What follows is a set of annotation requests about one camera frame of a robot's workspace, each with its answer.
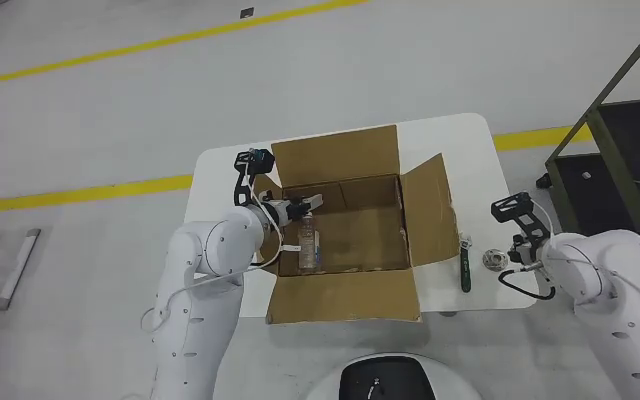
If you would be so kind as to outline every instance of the cardboard box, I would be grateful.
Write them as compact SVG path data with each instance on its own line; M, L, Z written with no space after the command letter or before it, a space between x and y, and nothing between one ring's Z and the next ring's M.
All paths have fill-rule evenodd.
M268 323L386 318L420 320L412 267L446 260L460 250L442 155L400 175L396 126L272 145L282 187L268 177L256 191L275 198L321 193L314 212L320 271L301 275L298 254L283 252ZM284 229L297 244L299 223ZM277 248L272 235L261 253Z

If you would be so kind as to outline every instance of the white table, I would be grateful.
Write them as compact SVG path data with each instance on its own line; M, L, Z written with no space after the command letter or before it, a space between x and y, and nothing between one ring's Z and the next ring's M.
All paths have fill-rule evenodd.
M485 250L507 250L512 236L520 233L515 223L499 224L490 212L490 204L507 197L509 191L484 118L477 114L458 114L396 125L400 173L408 172L442 153L458 229L471 235L473 241L469 254L470 293L463 293L460 289L457 258L414 268L420 310L515 309L535 303L534 299L501 285L498 274L481 263ZM236 155L249 148L270 148L274 142L210 149L202 153L196 164L184 221L216 220L233 207L233 189L237 180L233 163ZM279 183L275 170L269 176ZM510 278L523 289L538 292L533 274L514 274ZM267 314L275 281L276 277L265 271L245 275L241 317L264 317Z

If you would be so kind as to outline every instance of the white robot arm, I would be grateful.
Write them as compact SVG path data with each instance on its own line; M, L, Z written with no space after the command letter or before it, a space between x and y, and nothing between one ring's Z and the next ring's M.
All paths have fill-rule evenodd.
M574 233L553 236L532 213L533 202L519 193L492 205L499 222L513 220L525 236L514 237L512 261L524 264L504 271L539 270L574 299L574 312L585 327L591 349L623 400L640 398L640 236L608 231L591 237ZM521 217L532 221L525 223ZM548 296L534 295L548 300Z
M271 231L280 236L280 227L322 204L321 195L272 200L264 193L259 200L253 194L253 179L272 166L267 150L239 154L236 207L220 221L190 222L171 237L153 309L153 399L211 400L218 367L238 322L242 274L255 265L254 254ZM249 186L243 186L243 172Z

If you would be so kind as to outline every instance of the metal cart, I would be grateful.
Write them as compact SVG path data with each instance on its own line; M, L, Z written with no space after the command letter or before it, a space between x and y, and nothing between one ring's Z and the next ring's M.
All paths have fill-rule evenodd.
M566 232L594 235L611 229L640 233L640 100L602 104L640 58L640 45L546 161L536 181L550 188ZM560 156L587 124L600 153Z

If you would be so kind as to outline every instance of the cable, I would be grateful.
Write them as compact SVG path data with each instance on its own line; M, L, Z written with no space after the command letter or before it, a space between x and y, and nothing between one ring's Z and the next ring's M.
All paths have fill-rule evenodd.
M610 273L612 276L615 276L616 278L619 278L621 281L623 281L627 285L631 286L632 288L634 288L636 291L638 291L640 293L640 287L638 287L638 285L633 283L630 279L625 278L623 275L620 275L618 273L618 271L612 271L609 268L605 267L604 265L598 265L598 264L592 263L591 261L578 260L578 259L575 259L575 258L549 258L549 260L553 260L553 261L571 261L571 262L577 262L577 263L591 265L592 267L594 267L598 271L599 270L603 270L603 271L606 271L606 272Z
M247 165L245 167L244 176L245 176L245 179L247 179L247 184L249 184L249 181L248 181L249 163L247 163ZM256 196L256 193L253 190L253 185L254 184L255 184L255 180L254 180L254 182L252 184L249 185L249 190L251 191L251 197L253 197L253 199L258 204L258 207L260 207L262 212L267 216L267 219L269 220L269 222L273 226L273 229L275 229L276 234L278 235L278 243L279 243L278 244L278 251L276 251L276 254L273 256L273 258L271 260L269 260L266 263L262 263L262 264L258 264L258 265L254 264L254 263L251 264L251 265L256 265L256 266L260 266L260 267L264 268L264 267L268 267L269 265L273 264L274 262L276 262L280 258L280 253L282 253L282 245L284 244L284 239L282 238L282 232L280 232L280 228L278 227L278 224L276 224L276 221L273 219L273 217L271 216L269 211L267 211L267 208L264 206L264 204L262 204L262 202L260 201L258 196Z
M276 251L276 254L273 256L273 258L271 260L269 260L266 263L260 264L255 266L255 268L248 268L244 271L237 271L231 274L227 274L227 275L222 275L222 276L215 276L215 277L211 277L211 278L204 278L202 280L200 280L197 283L194 283L192 285L189 286L185 286L181 289L176 290L175 292L171 293L171 295L169 295L169 298L167 299L167 303L165 304L165 306L162 308L162 310L160 310L160 323L156 326L154 326L153 328L151 328L151 330L147 330L144 328L143 326L143 321L144 318L147 316L147 314L149 314L150 312L155 310L155 307L151 307L150 309L146 310L142 316L140 317L140 329L142 329L142 331L146 332L146 333L154 333L156 332L158 329L160 329L165 322L167 322L169 320L169 317L171 317L171 309L169 308L169 306L171 305L171 301L173 300L173 298L175 296L177 296L178 294L187 291L187 290L191 290L194 289L196 287L199 286L203 286L203 285L207 285L222 279L229 279L233 276L238 276L238 275L243 275L247 272L251 272L251 271L255 271L258 269L262 269L265 268L271 264L273 264L274 262L276 262L278 260L278 258L280 257L280 253L282 252L282 244L283 244L283 238L282 238L282 233L280 232L280 229L278 227L278 224L276 224L275 220L273 219L273 217L271 216L271 214L269 214L269 212L267 211L266 207L262 204L262 202L260 202L260 199L258 199L258 196L256 196L254 190L253 190L253 184L249 184L248 181L248 172L249 172L249 164L247 163L246 168L245 168L245 180L247 185L249 186L249 189L251 191L251 197L255 199L256 203L258 204L258 206L260 207L260 209L262 210L262 212L267 216L267 219L269 219L269 222L271 223L271 225L273 225L276 233L278 234L278 251Z
M538 204L537 201L531 199L531 202L540 209L540 211L542 211L544 213L544 216L547 217L547 221L549 221L549 233L551 234L551 238L553 239L553 237L555 236L555 234L553 233L553 222L551 221L551 217L549 216L549 213L547 212L547 210L545 210L540 204Z
M505 279L505 278L506 278L507 276L509 276L509 275L511 275L511 274L518 273L518 272L524 272L524 271L516 271L516 270L513 270L513 269L508 269L508 270L506 270L506 271L502 271L502 273L498 276L498 282L502 283L502 284L503 284L503 285L505 285L506 287L509 287L509 288L511 288L511 289L513 289L513 290L515 290L516 292L520 292L520 293L522 293L522 294L524 294L524 295L527 295L527 296L529 296L529 297L533 297L533 298L534 298L534 299L536 299L536 300L551 300L551 299L553 299L553 298L555 297L555 295L556 295L556 288L555 288L555 286L551 286L551 288L549 289L549 294L548 294L548 295L546 295L546 296L541 296L541 295L539 295L539 294L535 294L535 293L531 293L531 292L529 292L529 291L526 291L526 290L522 289L521 287L516 286L516 285L514 285L514 284L512 284L512 283L509 283L509 282L507 282L507 281L506 281L506 279ZM544 279L545 279L547 282L551 283L551 281L549 280L549 278L547 278L546 276L544 277Z

